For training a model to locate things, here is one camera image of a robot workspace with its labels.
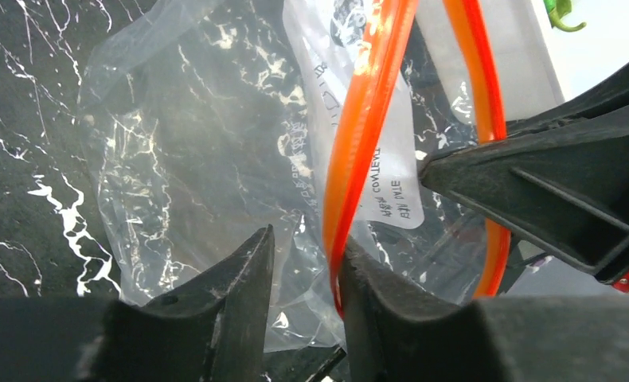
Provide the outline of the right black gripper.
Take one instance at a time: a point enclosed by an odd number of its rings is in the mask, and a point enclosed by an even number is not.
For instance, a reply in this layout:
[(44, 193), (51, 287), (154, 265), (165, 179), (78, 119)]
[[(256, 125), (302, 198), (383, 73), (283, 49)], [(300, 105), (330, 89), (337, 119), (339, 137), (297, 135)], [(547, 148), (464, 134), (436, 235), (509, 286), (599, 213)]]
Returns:
[(508, 129), (432, 159), (422, 185), (629, 293), (629, 63)]

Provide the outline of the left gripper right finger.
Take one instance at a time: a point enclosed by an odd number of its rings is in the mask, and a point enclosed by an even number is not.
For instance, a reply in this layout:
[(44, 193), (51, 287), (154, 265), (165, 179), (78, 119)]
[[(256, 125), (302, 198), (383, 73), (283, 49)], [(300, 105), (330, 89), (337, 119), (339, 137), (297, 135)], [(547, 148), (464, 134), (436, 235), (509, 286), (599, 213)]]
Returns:
[(629, 295), (457, 306), (353, 240), (339, 284), (354, 381), (629, 381)]

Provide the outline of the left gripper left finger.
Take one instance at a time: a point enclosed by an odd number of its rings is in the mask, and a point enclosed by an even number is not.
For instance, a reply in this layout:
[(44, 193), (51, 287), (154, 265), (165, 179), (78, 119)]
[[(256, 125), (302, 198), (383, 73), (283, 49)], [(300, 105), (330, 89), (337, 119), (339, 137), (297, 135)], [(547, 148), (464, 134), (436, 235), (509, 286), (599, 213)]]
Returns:
[(254, 381), (274, 257), (267, 226), (144, 306), (0, 297), (0, 381)]

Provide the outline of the green chili pepper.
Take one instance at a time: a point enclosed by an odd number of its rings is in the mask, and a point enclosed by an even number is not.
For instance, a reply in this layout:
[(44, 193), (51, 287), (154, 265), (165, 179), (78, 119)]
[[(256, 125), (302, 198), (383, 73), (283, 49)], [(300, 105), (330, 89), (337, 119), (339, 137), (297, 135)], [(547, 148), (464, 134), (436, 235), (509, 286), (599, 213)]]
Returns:
[(586, 22), (577, 25), (566, 25), (563, 18), (572, 12), (571, 0), (544, 0), (545, 12), (552, 28), (566, 33), (575, 33), (587, 26)]

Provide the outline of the clear zip top bag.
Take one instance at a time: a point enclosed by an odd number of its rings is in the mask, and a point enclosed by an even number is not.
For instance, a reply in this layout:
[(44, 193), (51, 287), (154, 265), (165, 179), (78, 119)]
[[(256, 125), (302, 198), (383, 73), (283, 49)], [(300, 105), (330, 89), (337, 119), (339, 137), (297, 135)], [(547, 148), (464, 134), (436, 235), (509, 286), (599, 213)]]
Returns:
[[(368, 1), (158, 1), (99, 43), (78, 127), (121, 297), (144, 305), (275, 232), (269, 353), (343, 344), (321, 241), (330, 144)], [(385, 267), (458, 305), (486, 259), (480, 215), (420, 186), (437, 154), (477, 142), (443, 5), (420, 3), (351, 236)]]

